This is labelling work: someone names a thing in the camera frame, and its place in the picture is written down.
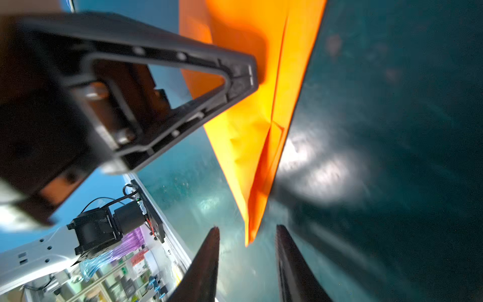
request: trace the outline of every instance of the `dark table surface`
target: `dark table surface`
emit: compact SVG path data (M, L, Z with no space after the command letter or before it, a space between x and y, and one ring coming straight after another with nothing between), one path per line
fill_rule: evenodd
M482 298L481 11L476 0L328 0L248 248L203 129L139 173L192 253L219 226L227 301L279 300L279 223L334 301ZM177 73L158 74L163 86ZM176 89L168 97L183 102Z

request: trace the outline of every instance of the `folded orange paper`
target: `folded orange paper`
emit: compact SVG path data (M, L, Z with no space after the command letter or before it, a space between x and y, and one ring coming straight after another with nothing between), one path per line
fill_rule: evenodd
M325 3L179 0L181 35L256 57L258 91L204 126L245 221L245 245L260 227ZM220 84L183 76L193 97Z

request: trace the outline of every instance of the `black plastic bracket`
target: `black plastic bracket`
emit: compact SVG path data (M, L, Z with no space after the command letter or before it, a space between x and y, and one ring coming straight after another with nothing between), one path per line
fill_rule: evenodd
M286 227L277 226L275 255L282 302L332 302L317 282Z
M96 132L102 118L86 106L82 95L73 93L72 101L84 112L92 135L102 138L97 142L104 141L102 146L94 147L104 153L101 160L112 161L114 173L141 169L258 89L253 56L200 43L124 16L105 13L26 16L17 25L52 78L68 92L97 81L108 87L110 102L115 104L115 119L135 136L127 144L109 144L108 135ZM99 62L107 64L102 71L96 67ZM147 64L217 74L224 84L178 108L163 111L159 103L151 103L147 110L155 112L140 114L133 107L149 103L155 93L154 89L146 91L152 82L148 80L150 75L145 76L148 69L143 66ZM124 70L127 75L121 80L116 74L109 75ZM129 76L133 78L130 82L125 80ZM137 88L126 92L128 84ZM133 106L138 94L141 101Z
M212 228L168 302L213 302L218 277L220 230Z
M147 215L149 216L149 219L151 220L151 224L153 225L153 229L155 232L157 232L157 236L159 237L159 240L161 243L164 243L164 237L165 231L163 228L163 221L159 217L159 215L156 213L156 209L153 207L153 205L149 202L149 199L146 197L146 194L144 193L142 187L138 184L136 180L131 180L131 183L137 187L138 194L143 201L144 207L147 210Z
M121 244L123 233L114 223L109 208L96 208L81 213L67 225L75 229L79 246L75 254L80 255L78 262L96 257Z

